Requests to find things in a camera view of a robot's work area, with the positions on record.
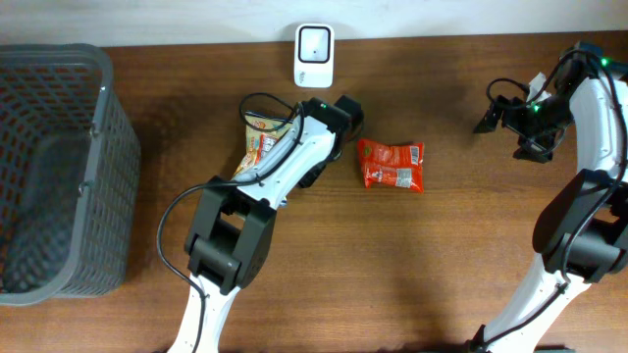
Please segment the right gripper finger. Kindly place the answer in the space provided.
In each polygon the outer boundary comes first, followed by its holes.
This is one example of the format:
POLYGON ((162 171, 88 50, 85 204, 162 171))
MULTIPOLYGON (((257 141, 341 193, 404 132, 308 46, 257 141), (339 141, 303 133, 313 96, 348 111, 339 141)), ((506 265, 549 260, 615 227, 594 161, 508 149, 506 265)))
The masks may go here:
POLYGON ((525 160, 540 164, 550 162, 553 158, 553 152, 550 150, 537 151, 521 145, 514 153, 513 158, 516 160, 525 160))
POLYGON ((491 104, 484 117, 474 127, 473 132, 475 134, 494 132, 502 114, 502 108, 496 106, 495 104, 491 104))

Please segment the red snack bag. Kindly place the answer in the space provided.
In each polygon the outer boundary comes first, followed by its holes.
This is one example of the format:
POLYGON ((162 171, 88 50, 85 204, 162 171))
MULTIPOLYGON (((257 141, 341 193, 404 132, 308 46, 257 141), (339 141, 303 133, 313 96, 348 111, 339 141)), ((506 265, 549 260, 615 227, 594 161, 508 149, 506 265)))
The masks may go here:
POLYGON ((424 192, 423 143, 386 145, 362 138, 357 143, 357 154, 364 185, 383 184, 424 192))

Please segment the yellow chip bag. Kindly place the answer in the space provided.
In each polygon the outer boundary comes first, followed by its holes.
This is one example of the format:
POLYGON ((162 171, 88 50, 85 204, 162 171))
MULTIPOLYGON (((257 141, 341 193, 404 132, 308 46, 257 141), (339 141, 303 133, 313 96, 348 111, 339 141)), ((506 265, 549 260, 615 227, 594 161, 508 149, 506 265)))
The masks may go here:
POLYGON ((246 111, 252 125, 245 129, 245 154, 235 169, 234 177, 255 167, 292 127, 291 116, 282 117, 246 111))

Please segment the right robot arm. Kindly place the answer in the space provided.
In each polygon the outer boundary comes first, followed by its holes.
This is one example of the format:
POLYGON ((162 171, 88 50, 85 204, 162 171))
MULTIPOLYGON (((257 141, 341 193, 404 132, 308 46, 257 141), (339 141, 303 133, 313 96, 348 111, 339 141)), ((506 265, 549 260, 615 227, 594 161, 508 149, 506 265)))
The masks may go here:
POLYGON ((468 340, 468 352, 536 352, 562 311, 627 266, 627 66, 578 42, 549 75, 521 85, 524 99, 489 98, 475 127, 518 136, 517 160, 551 161, 576 129, 577 173, 539 215, 532 265, 506 307, 468 340))

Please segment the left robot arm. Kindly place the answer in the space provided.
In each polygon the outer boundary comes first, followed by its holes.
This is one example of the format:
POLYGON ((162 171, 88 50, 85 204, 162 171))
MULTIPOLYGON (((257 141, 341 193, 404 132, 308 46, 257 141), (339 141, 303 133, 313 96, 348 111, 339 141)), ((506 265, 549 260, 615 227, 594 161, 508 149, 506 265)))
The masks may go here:
POLYGON ((319 98, 288 107, 285 117, 240 111, 245 125, 276 133, 257 163, 230 180, 214 176, 176 197, 200 194, 183 250, 188 271, 165 266, 190 287, 173 352, 216 352, 237 294, 250 285, 269 254, 277 212, 296 187, 307 188, 363 127, 361 105, 343 95, 329 104, 319 98))

